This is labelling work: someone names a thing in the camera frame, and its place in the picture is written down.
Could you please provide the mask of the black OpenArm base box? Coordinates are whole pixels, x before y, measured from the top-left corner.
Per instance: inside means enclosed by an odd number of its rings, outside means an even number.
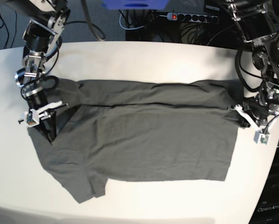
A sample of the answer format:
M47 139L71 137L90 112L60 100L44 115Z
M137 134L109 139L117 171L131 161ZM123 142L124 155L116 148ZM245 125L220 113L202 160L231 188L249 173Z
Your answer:
M279 147L250 223L279 224Z

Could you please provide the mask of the blue plastic bin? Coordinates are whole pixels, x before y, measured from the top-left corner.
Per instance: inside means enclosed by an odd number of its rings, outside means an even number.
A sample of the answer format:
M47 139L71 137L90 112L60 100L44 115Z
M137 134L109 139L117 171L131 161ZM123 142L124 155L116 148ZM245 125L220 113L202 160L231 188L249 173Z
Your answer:
M109 10L118 9L164 9L169 0L103 0Z

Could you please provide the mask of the grey T-shirt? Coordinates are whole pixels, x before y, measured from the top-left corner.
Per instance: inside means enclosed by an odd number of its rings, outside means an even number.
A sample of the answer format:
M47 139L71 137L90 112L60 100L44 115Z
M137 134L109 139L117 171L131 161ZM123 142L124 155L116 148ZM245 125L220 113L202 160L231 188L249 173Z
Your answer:
M78 202L105 194L109 179L128 182L224 181L243 100L238 80L191 84L62 79L50 101L58 133L29 136L38 159Z

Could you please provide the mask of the white power strip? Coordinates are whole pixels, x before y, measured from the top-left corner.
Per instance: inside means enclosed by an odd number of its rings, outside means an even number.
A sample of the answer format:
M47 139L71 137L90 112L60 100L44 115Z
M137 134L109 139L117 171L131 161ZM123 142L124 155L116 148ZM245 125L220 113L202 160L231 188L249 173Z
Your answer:
M193 23L218 23L219 17L208 14L167 13L165 16L169 21L193 22Z

